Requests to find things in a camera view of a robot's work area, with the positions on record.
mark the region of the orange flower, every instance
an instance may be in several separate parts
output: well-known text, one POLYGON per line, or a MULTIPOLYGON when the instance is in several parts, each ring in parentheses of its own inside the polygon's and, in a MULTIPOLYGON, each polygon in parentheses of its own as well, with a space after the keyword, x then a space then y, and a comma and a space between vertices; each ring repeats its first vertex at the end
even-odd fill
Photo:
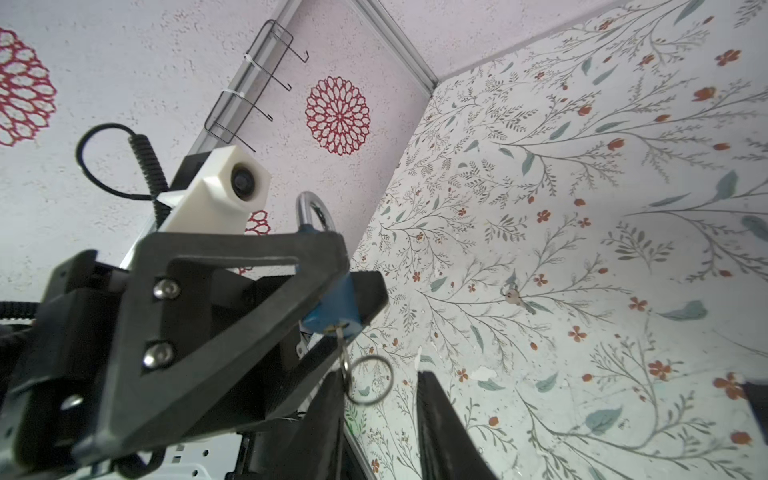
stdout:
POLYGON ((549 210, 542 210, 539 213, 537 213, 537 215, 538 215, 538 219, 536 220, 537 222, 539 223, 548 222, 549 216, 552 215, 552 212, 550 212, 549 210))
POLYGON ((730 434, 730 441, 736 445, 750 445, 752 443, 752 437, 747 432, 734 432, 730 434))
POLYGON ((656 360, 648 364, 648 372, 653 376, 659 377, 659 380, 667 381, 667 374, 672 373, 672 366, 664 365, 661 360, 656 360))
POLYGON ((579 330, 581 330, 581 328, 579 326, 575 326, 573 331, 568 332, 568 336, 572 336, 576 343, 579 343, 581 339, 587 338, 587 334, 584 332, 579 333, 579 330))
POLYGON ((725 379, 719 377, 716 378, 715 381, 712 382, 712 385, 716 386, 718 389, 725 389, 725 394, 728 395, 728 398, 731 400, 746 398, 744 390, 741 388, 741 385, 736 382, 736 374, 733 372, 729 372, 725 379))
POLYGON ((715 96, 715 93, 717 93, 717 89, 715 87, 704 87, 701 90, 696 90, 694 92, 694 97, 696 98, 694 98, 693 101, 709 100, 715 96))
POLYGON ((724 67, 725 64, 728 63, 729 61, 738 60, 740 54, 741 54, 741 50, 729 50, 722 55, 716 56, 715 60, 717 60, 717 64, 720 67, 724 67))
POLYGON ((644 312, 645 311, 645 306, 648 304, 647 300, 641 300, 641 301, 638 302, 636 296, 633 296, 629 300, 632 301, 632 304, 629 306, 629 310, 637 309, 638 312, 644 312))
POLYGON ((608 150, 614 151, 617 148, 622 148, 624 146, 624 139, 623 138, 615 138, 608 144, 608 150))

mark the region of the key ring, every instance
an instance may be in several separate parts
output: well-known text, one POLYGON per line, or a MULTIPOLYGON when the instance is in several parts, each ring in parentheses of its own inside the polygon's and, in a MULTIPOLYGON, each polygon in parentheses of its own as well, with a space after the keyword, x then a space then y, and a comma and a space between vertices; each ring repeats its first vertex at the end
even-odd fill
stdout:
POLYGON ((359 406, 371 406, 375 405, 384 398, 386 398, 387 395, 389 395, 389 392, 392 391, 392 387, 395 386, 395 370, 392 368, 392 363, 389 362, 386 358, 384 358, 381 355, 366 355, 361 356, 352 364, 349 364, 349 354, 346 351, 346 345, 344 344, 344 334, 342 331, 341 326, 336 327, 336 344, 339 346, 339 364, 341 365, 341 373, 342 377, 344 379, 344 394, 346 395, 346 398, 355 405, 359 406), (384 389, 384 393, 379 395, 378 397, 374 398, 373 400, 357 400, 352 398, 352 396, 349 394, 349 390, 352 388, 352 371, 360 365, 363 362, 374 362, 379 361, 383 363, 386 368, 389 370, 389 384, 387 384, 386 389, 384 389))

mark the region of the floral wallpaper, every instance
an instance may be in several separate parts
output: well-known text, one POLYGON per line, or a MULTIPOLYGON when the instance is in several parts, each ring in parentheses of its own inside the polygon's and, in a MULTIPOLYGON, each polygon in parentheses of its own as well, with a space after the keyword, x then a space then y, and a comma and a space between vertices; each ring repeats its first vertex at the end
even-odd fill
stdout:
POLYGON ((765 3, 631 2, 437 88, 353 256, 377 476, 421 477, 429 369, 499 478, 766 478, 765 3))

